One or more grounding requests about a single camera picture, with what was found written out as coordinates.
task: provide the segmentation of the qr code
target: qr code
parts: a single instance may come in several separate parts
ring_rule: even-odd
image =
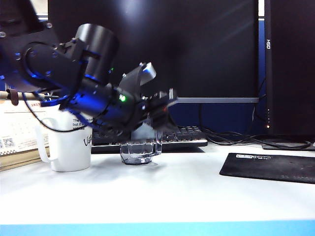
[[[12,138],[3,139],[3,142],[4,142],[4,145],[6,148],[14,147],[14,142],[13,142]]]
[[[9,154],[12,154],[12,153],[16,153],[16,150],[0,151],[0,156],[9,155]]]

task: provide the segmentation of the desk surface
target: desk surface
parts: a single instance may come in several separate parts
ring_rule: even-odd
[[[94,154],[91,167],[57,173],[39,162],[0,173],[0,224],[217,222],[315,219],[315,185],[220,176],[229,152],[310,151],[209,145],[163,153],[143,166]]]

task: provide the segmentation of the green led light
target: green led light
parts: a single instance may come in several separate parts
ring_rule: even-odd
[[[121,100],[122,102],[125,102],[126,99],[127,99],[127,98],[126,98],[125,95],[122,95],[122,94],[119,95],[119,100]]]

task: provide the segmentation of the calendar page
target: calendar page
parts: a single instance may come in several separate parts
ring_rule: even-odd
[[[39,101],[28,101],[35,114],[43,119],[58,107],[40,106]],[[0,101],[0,156],[37,148],[34,127],[38,120],[28,110],[24,101],[13,106],[9,100]],[[47,128],[43,127],[44,143],[48,146]]]

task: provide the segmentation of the monitor screen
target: monitor screen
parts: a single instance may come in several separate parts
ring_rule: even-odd
[[[156,78],[144,95],[174,88],[185,101],[229,98],[253,101],[258,81],[256,0],[52,0],[49,21],[61,42],[84,23],[118,37],[111,83],[140,62],[152,62]]]
[[[313,0],[265,1],[267,127],[270,134],[315,134]]]

